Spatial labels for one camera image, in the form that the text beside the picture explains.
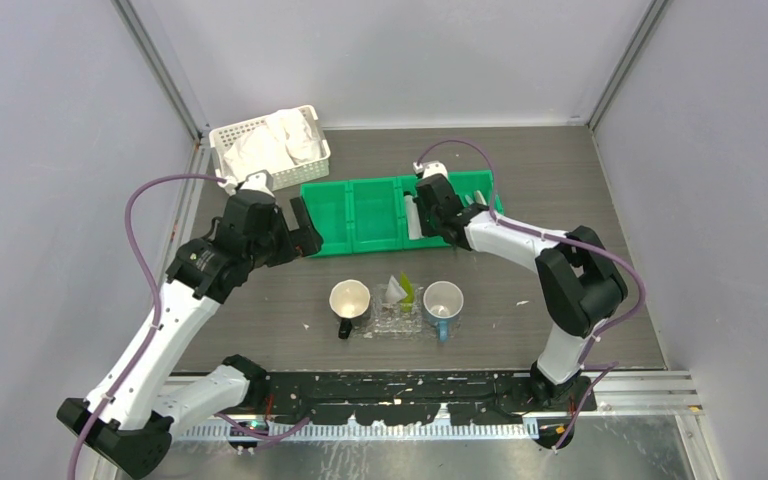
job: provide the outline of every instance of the floor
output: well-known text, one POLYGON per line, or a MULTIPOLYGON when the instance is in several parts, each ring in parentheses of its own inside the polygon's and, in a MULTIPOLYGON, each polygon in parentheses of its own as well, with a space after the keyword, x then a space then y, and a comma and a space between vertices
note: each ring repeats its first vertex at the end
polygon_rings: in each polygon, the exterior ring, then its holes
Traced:
MULTIPOLYGON (((410 174, 411 161, 428 145, 452 136, 474 140, 492 156, 506 215, 561 230, 587 225, 609 250, 628 258, 584 127, 328 131, 331 174, 322 180, 410 174)), ((428 158, 444 161, 449 171, 486 168, 460 145, 442 146, 428 158)), ((291 187, 276 193, 285 212, 291 211, 289 198, 298 192, 291 187)), ((209 229, 210 218, 221 214, 226 199, 220 188, 205 186, 194 235, 209 229)), ((633 285, 628 277, 626 281, 633 285)), ((636 300, 636 291, 630 290, 621 310, 636 300)), ((550 328, 537 277, 487 254, 439 248, 303 259, 252 272, 196 335, 176 370, 210 371, 235 353, 267 370, 522 369, 543 350, 550 328), (449 280, 461 287, 461 326, 449 342, 339 340, 328 307, 331 287, 347 278, 369 286, 384 284, 399 272, 417 284, 449 280)), ((612 360, 622 368, 664 367, 645 310, 606 334, 589 358, 594 363, 612 360)))

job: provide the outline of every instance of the mug handle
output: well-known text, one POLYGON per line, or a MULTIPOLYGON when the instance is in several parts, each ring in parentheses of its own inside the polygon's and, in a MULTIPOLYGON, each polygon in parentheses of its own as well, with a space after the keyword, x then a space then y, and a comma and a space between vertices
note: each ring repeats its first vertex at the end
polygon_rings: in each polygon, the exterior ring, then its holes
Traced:
POLYGON ((445 342, 449 339, 449 322, 447 320, 440 320, 437 322, 437 338, 441 342, 445 342))

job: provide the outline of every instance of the white wall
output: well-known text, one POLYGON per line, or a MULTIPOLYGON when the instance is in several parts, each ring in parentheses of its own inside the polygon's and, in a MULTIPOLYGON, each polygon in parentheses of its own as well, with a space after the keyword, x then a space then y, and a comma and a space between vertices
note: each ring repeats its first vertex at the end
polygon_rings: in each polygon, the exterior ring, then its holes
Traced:
POLYGON ((139 0, 213 126, 584 124, 650 0, 139 0))
MULTIPOLYGON (((0 0, 0 479, 64 478, 55 419, 144 319, 122 214, 191 141, 108 1, 0 0)), ((178 189, 135 219, 159 265, 178 189)))
POLYGON ((597 140, 668 360, 768 478, 768 2, 673 2, 597 140))

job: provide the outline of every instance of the green compartment tray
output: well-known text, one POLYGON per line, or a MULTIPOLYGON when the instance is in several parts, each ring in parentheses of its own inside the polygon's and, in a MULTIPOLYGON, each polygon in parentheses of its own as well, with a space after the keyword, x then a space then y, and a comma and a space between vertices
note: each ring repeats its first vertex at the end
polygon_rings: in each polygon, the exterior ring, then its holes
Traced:
MULTIPOLYGON (((450 173, 449 181, 464 205, 476 190, 490 200, 489 170, 450 173)), ((404 193, 416 196, 416 182, 416 176, 405 175, 302 185, 302 198, 323 239, 316 256, 445 247, 440 237, 408 238, 404 193)), ((500 200, 496 209, 504 213, 500 200)))

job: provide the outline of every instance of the white basket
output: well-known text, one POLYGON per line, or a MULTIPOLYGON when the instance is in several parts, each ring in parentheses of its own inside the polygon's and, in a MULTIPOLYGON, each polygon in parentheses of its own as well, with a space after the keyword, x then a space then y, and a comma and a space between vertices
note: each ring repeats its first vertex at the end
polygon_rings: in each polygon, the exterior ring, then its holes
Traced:
MULTIPOLYGON (((302 112, 305 120, 310 124, 313 137, 319 141, 322 157, 277 172, 269 170, 273 180, 272 190, 298 185, 328 175, 328 157, 331 156, 331 148, 328 147, 328 140, 325 140, 325 134, 322 133, 322 127, 319 126, 319 117, 316 116, 316 110, 310 105, 298 107, 298 110, 302 112)), ((265 119, 266 116, 253 118, 233 125, 214 128, 210 131, 210 148, 213 151, 213 165, 216 169, 217 177, 226 178, 231 174, 223 168, 222 158, 225 156, 225 152, 234 145, 234 142, 243 133, 249 132, 260 125, 265 125, 265 119)))

